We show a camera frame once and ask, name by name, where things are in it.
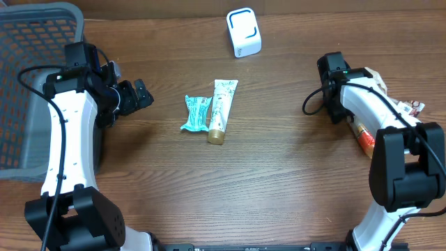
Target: wooden surface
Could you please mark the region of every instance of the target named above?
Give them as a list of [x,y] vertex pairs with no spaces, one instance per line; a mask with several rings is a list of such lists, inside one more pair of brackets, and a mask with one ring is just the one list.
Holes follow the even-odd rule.
[[[130,227],[164,243],[342,241],[372,200],[370,159],[345,123],[302,114],[327,52],[377,70],[391,97],[425,102],[420,119],[446,128],[446,11],[264,16],[259,27],[262,51],[234,59],[223,17],[86,23],[88,40],[155,98],[107,130],[97,175]],[[222,146],[180,131],[184,96],[212,96],[214,79],[240,80]],[[40,187],[0,181],[0,250],[40,247],[23,216]],[[445,221],[412,219],[397,240],[446,250]]]
[[[10,5],[60,0],[5,0]],[[340,13],[377,10],[446,9],[442,0],[65,0],[78,6],[85,18],[134,20],[146,18],[225,17],[250,7],[257,15]]]

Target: gray plastic bin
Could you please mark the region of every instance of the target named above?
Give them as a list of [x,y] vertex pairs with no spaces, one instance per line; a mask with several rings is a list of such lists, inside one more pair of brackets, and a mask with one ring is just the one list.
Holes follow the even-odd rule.
[[[64,65],[63,46],[83,39],[84,16],[71,3],[0,8],[0,178],[44,181],[51,122],[47,103],[22,88],[27,67]],[[50,71],[24,75],[42,91]]]

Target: tan cap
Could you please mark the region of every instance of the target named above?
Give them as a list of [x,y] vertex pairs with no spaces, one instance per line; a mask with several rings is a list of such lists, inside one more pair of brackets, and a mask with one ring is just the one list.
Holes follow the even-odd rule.
[[212,144],[223,144],[224,132],[217,129],[209,130],[208,142]]

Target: white tube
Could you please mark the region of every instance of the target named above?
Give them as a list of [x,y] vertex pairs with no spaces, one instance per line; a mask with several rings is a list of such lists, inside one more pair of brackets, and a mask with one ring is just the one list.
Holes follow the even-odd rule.
[[210,117],[208,141],[212,144],[223,144],[229,110],[236,92],[238,80],[215,80],[212,115]]

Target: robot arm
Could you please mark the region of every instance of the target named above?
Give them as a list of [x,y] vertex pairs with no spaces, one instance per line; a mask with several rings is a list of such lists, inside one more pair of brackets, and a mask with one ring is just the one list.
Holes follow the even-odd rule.
[[[390,104],[430,145],[444,164],[444,133],[436,123],[422,124],[402,112],[380,89],[376,78],[366,68],[351,69],[340,52],[318,60],[323,85],[324,105],[333,123],[355,115],[376,139],[371,161],[369,185],[374,197],[364,220],[348,236],[357,251],[388,251],[390,243],[403,227],[401,224],[387,243],[384,240],[402,215],[416,213],[445,193],[445,177],[412,131],[392,113]],[[355,84],[365,87],[349,86]],[[372,88],[388,104],[369,89]],[[419,155],[415,163],[405,163],[404,154]]]
[[[66,125],[66,154],[63,182],[56,217],[49,231],[47,247],[52,250],[152,251],[151,235],[124,224],[119,208],[102,195],[93,171],[93,131],[112,125],[119,115],[126,116],[153,102],[141,80],[117,84],[114,63],[100,67],[93,45],[74,43],[65,47],[66,68],[49,74],[43,93],[63,112]],[[54,203],[61,157],[60,120],[49,105],[52,119],[47,177],[41,198],[28,201],[25,218],[42,239],[49,218],[47,208]],[[77,215],[63,217],[74,209]]]

